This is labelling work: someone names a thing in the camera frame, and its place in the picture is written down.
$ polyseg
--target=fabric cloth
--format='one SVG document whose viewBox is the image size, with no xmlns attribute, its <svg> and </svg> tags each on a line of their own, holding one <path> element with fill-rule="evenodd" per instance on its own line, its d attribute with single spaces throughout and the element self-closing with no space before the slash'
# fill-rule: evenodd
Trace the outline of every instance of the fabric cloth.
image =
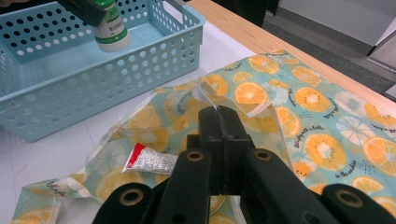
<svg viewBox="0 0 396 224">
<path fill-rule="evenodd" d="M 309 189 L 320 194 L 326 185 L 347 184 L 396 217 L 396 118 L 282 51 L 155 89 L 139 109 L 109 127 L 83 169 L 23 187 L 13 222 L 54 223 L 62 197 L 102 203 L 126 183 L 155 187 L 167 175 L 121 173 L 134 143 L 177 155 L 186 149 L 187 135 L 198 133 L 198 111 L 212 105 L 236 110 L 255 146 L 274 151 Z M 227 197 L 212 197 L 211 214 L 211 223 L 236 223 Z"/>
</svg>

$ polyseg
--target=perforated basket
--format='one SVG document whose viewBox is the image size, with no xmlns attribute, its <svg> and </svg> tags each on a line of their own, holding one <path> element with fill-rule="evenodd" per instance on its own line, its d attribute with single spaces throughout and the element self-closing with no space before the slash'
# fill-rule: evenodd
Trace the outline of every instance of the perforated basket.
<svg viewBox="0 0 396 224">
<path fill-rule="evenodd" d="M 105 53 L 55 3 L 0 15 L 0 126 L 35 141 L 198 68 L 205 18 L 183 2 L 120 0 L 130 47 Z"/>
</svg>

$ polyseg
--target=table surface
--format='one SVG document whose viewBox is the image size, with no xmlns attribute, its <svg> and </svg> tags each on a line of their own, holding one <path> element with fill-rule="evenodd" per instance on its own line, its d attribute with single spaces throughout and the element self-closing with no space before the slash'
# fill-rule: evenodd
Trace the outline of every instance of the table surface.
<svg viewBox="0 0 396 224">
<path fill-rule="evenodd" d="M 355 93 L 361 99 L 377 106 L 384 113 L 396 117 L 396 103 L 368 89 L 330 66 L 316 60 L 287 42 L 269 34 L 260 27 L 242 19 L 210 0 L 192 0 L 189 5 L 202 13 L 206 19 L 254 53 L 275 52 L 285 49 L 319 72 L 333 83 Z"/>
<path fill-rule="evenodd" d="M 164 86 L 174 86 L 194 80 L 254 54 L 285 49 L 330 81 L 396 117 L 396 104 L 392 101 L 270 35 L 260 27 L 209 0 L 192 0 L 189 5 L 196 8 L 207 19 L 204 25 L 200 66 L 197 70 L 168 82 Z M 2 170 L 0 173 L 2 185 L 0 223 L 10 222 L 21 187 L 70 175 L 83 168 L 87 155 L 97 146 L 108 128 L 134 110 L 148 95 L 149 92 L 138 95 L 33 143 L 26 143 L 0 127 L 0 170 Z M 91 223 L 99 206 L 98 202 L 91 199 L 63 199 L 57 223 Z"/>
</svg>

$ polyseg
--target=white wall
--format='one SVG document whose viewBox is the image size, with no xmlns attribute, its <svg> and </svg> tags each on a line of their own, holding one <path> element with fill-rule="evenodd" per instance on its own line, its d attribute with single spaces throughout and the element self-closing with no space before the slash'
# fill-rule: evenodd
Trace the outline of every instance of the white wall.
<svg viewBox="0 0 396 224">
<path fill-rule="evenodd" d="M 371 46 L 396 17 L 396 0 L 280 0 L 279 6 Z"/>
</svg>

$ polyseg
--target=toothpaste tube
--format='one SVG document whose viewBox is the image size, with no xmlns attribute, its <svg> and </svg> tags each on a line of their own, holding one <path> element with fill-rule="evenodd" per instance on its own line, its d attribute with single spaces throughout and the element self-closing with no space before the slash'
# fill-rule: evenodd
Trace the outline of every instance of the toothpaste tube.
<svg viewBox="0 0 396 224">
<path fill-rule="evenodd" d="M 163 154 L 156 150 L 136 143 L 129 155 L 128 160 L 122 169 L 151 172 L 163 175 L 170 175 L 175 167 L 177 156 Z"/>
</svg>

